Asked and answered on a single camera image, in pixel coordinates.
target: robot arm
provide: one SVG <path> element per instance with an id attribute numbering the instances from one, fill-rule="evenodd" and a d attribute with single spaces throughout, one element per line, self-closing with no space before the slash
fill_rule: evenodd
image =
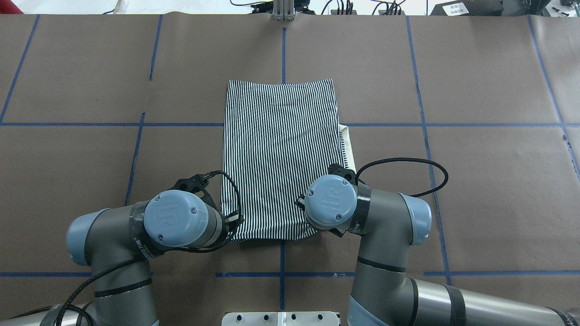
<path id="1" fill-rule="evenodd" d="M 205 187 L 208 179 L 217 174 L 224 174 L 231 181 L 222 171 L 195 175 L 180 179 L 172 189 L 152 200 L 103 209 L 71 223 L 67 248 L 73 261 L 91 266 L 93 278 L 112 270 L 94 281 L 94 305 L 83 307 L 96 325 L 158 325 L 149 260 L 172 250 L 211 252 L 231 240 L 243 221 L 241 208 L 238 202 L 238 211 L 228 216 L 216 209 Z M 232 185 L 239 200 L 237 187 L 233 182 Z M 204 195 L 197 197 L 194 193 L 198 192 Z M 48 313 L 12 319 L 0 325 L 53 325 L 59 319 L 60 310 L 56 306 Z M 85 325 L 85 320 L 76 313 L 62 317 L 62 325 Z"/>
<path id="2" fill-rule="evenodd" d="M 577 311 L 566 313 L 407 278 L 409 246 L 423 244 L 431 229 L 429 205 L 350 183 L 344 176 L 353 180 L 348 173 L 317 179 L 297 204 L 303 203 L 314 227 L 361 236 L 350 326 L 578 325 Z"/>

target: striped cloth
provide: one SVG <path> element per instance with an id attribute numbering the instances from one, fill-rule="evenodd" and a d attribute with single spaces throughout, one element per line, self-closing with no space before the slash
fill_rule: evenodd
<path id="1" fill-rule="evenodd" d="M 294 201 L 327 174 L 328 165 L 348 168 L 351 153 L 343 153 L 344 143 L 330 79 L 281 85 L 230 81 L 223 170 L 238 184 L 246 218 L 234 241 L 315 234 Z M 235 209 L 233 189 L 223 180 L 222 210 Z"/>

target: black box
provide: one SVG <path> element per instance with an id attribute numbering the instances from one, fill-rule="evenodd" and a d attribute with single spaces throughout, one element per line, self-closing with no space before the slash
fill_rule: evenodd
<path id="1" fill-rule="evenodd" d="M 503 5 L 499 0 L 464 0 L 435 5 L 431 16 L 501 16 L 502 11 Z"/>

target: white mounting plate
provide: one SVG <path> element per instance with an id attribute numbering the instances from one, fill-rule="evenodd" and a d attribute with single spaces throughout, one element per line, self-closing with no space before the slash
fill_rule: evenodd
<path id="1" fill-rule="evenodd" d="M 227 313 L 222 326 L 340 326 L 338 316 L 331 311 Z"/>

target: ur logo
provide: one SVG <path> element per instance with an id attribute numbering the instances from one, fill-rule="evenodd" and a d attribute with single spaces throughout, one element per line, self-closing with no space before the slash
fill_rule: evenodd
<path id="1" fill-rule="evenodd" d="M 342 191 L 339 187 L 327 187 L 322 196 L 322 207 L 340 209 L 342 204 Z"/>
<path id="2" fill-rule="evenodd" d="M 156 224 L 158 230 L 171 229 L 176 227 L 178 223 L 177 213 L 179 207 L 177 203 L 161 205 L 157 208 Z"/>

